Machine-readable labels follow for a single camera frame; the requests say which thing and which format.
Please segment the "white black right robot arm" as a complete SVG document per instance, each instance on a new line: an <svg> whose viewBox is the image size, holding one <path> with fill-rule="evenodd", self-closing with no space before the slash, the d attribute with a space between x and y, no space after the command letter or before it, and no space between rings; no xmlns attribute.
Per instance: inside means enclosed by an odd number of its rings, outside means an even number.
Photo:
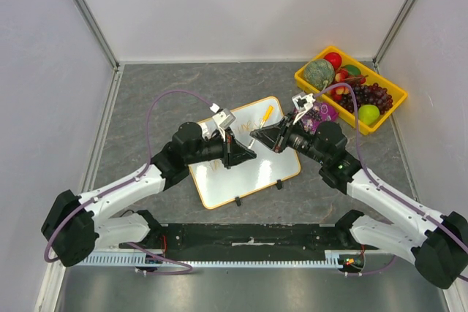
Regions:
<svg viewBox="0 0 468 312"><path fill-rule="evenodd" d="M413 264L431 284L448 289L467 268L467 220L453 211L444 215L411 199L367 169L346 150L340 125L326 121L314 134L287 115L251 137L275 153L286 148L317 161L322 180L389 220L383 224L359 214L335 230L336 243L353 248L373 246Z"/></svg>

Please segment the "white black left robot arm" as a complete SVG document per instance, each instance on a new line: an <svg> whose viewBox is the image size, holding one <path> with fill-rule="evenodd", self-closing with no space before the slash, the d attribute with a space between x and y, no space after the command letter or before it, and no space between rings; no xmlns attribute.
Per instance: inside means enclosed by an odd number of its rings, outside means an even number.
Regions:
<svg viewBox="0 0 468 312"><path fill-rule="evenodd" d="M180 183L189 176L192 164L220 160L230 169L256 157L254 151L237 141L232 129L204 137L198 123L183 123L172 140L133 173L97 190L61 192L41 227L47 240L44 259L71 267L82 262L98 244L113 238L154 248L161 237L154 220L138 213L125 222L114 218L114 214Z"/></svg>

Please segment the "yellow framed whiteboard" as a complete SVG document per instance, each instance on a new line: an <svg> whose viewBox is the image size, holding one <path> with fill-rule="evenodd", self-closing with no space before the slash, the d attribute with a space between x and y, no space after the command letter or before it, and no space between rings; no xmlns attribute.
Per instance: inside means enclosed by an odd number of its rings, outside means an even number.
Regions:
<svg viewBox="0 0 468 312"><path fill-rule="evenodd" d="M283 111L279 100L269 96L232 110L235 116L230 128L238 142L248 145L252 138L249 133L260 127L268 109L271 114L265 122L270 126L279 122ZM257 158L246 161L238 166L227 169L218 159L205 161L189 166L189 171L195 183L202 204L212 210L237 198L243 198L269 186L276 185L278 180L285 181L295 177L301 171L298 154L287 149L282 153L274 153L264 145L255 142L252 150Z"/></svg>

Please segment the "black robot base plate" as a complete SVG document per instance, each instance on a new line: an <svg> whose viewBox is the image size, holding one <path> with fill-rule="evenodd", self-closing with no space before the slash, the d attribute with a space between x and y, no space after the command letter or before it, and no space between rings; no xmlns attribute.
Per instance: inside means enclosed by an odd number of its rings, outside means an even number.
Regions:
<svg viewBox="0 0 468 312"><path fill-rule="evenodd" d="M319 224L168 224L138 245L201 262L321 260L327 250L361 250L344 228Z"/></svg>

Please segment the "white marker pen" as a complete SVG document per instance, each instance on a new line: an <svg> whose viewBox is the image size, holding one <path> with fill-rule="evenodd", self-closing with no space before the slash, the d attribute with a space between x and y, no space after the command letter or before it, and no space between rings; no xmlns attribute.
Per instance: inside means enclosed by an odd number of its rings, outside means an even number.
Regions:
<svg viewBox="0 0 468 312"><path fill-rule="evenodd" d="M269 105L268 106L268 109L266 110L261 122L260 122L260 125L259 125L259 129L263 128L266 124L266 122L268 121L268 119L270 118L271 116L271 113L273 112L274 108L272 105ZM250 140L250 143L248 144L248 149L252 149L253 145L255 144L255 139L252 138Z"/></svg>

